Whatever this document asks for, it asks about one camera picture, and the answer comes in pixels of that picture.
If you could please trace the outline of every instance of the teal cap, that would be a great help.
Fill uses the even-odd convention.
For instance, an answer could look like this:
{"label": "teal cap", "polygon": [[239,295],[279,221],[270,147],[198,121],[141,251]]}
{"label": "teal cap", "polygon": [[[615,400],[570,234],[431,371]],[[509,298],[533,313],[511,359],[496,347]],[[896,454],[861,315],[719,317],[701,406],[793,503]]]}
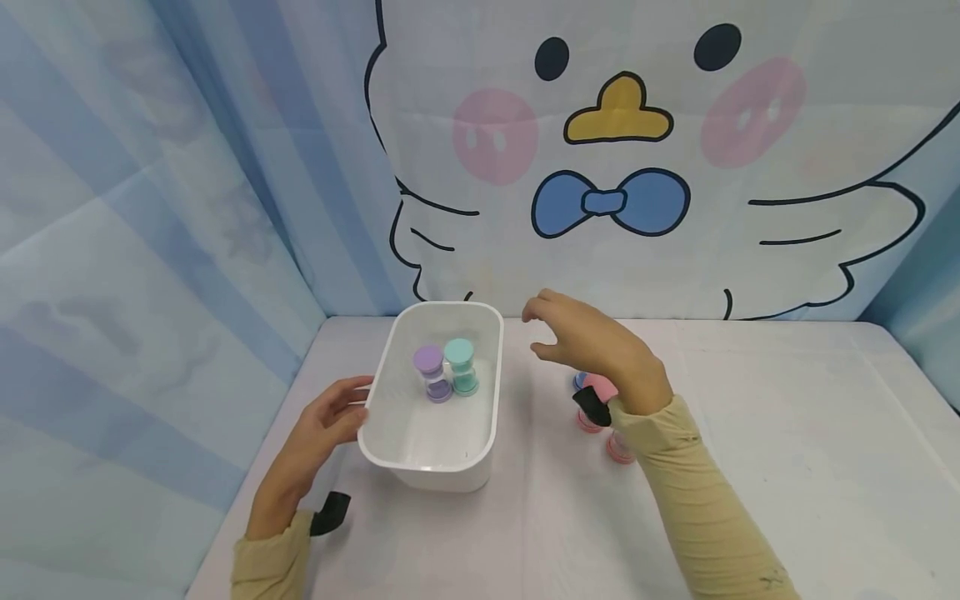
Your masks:
{"label": "teal cap", "polygon": [[464,338],[450,340],[444,347],[444,357],[450,365],[465,365],[473,360],[473,344]]}

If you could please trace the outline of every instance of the blue bow tie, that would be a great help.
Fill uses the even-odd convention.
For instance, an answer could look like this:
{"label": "blue bow tie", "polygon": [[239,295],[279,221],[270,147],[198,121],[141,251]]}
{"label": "blue bow tie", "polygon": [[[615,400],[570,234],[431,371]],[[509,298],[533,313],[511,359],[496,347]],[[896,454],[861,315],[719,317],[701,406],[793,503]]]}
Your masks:
{"label": "blue bow tie", "polygon": [[690,206],[690,188],[680,176],[663,169],[640,169],[613,190],[598,190],[573,171],[558,171],[543,180],[532,210],[537,235],[564,235],[590,217],[609,216],[637,235],[672,231]]}

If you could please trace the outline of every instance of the backdrop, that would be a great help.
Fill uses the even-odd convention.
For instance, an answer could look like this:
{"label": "backdrop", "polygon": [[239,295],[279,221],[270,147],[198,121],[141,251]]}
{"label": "backdrop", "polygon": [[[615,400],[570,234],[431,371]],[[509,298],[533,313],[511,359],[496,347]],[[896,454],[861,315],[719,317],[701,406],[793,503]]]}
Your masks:
{"label": "backdrop", "polygon": [[0,597],[182,598],[323,318],[145,2],[0,2]]}
{"label": "backdrop", "polygon": [[180,597],[324,314],[850,320],[889,279],[957,402],[958,19],[0,0],[0,593]]}
{"label": "backdrop", "polygon": [[180,6],[328,313],[854,319],[960,181],[953,0]]}

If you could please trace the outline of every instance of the black tag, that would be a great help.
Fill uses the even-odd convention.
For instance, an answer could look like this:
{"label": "black tag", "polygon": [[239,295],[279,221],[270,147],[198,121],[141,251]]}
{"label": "black tag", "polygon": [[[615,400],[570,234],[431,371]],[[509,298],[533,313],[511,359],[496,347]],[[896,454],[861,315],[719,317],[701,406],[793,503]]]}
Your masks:
{"label": "black tag", "polygon": [[580,405],[587,419],[594,425],[610,427],[613,420],[610,418],[610,408],[600,401],[593,386],[589,386],[573,395],[574,401]]}
{"label": "black tag", "polygon": [[313,520],[310,521],[310,537],[316,538],[323,534],[328,534],[340,525],[347,518],[347,507],[350,505],[350,496],[345,493],[331,492],[326,497],[324,507],[313,514]]}

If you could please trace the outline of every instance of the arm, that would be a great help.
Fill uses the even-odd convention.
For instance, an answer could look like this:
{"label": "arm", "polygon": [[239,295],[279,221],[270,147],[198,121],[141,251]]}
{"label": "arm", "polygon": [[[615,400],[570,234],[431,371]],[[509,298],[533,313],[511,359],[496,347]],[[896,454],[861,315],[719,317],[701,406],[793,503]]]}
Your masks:
{"label": "arm", "polygon": [[713,463],[684,399],[649,417],[611,402],[613,426],[650,482],[660,518],[695,598],[799,600],[786,569]]}
{"label": "arm", "polygon": [[555,346],[533,344],[542,360],[609,378],[613,427],[623,434],[657,499],[660,517],[690,592],[698,600],[799,600],[777,556],[713,463],[662,362],[596,308],[543,290],[523,309]]}
{"label": "arm", "polygon": [[310,511],[297,505],[338,444],[356,440],[372,377],[341,379],[311,402],[260,483],[247,533],[233,548],[233,600],[303,597],[310,551]]}

